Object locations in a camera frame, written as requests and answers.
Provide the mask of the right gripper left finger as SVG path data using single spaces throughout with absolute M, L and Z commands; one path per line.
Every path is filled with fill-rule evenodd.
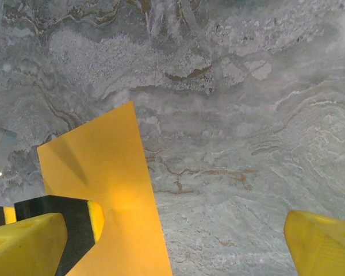
M 66 242 L 60 213 L 0 226 L 0 275 L 55 275 Z

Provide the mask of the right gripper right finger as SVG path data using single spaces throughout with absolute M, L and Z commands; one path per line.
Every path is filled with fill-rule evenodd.
M 291 210 L 283 232 L 298 275 L 345 275 L 345 220 Z

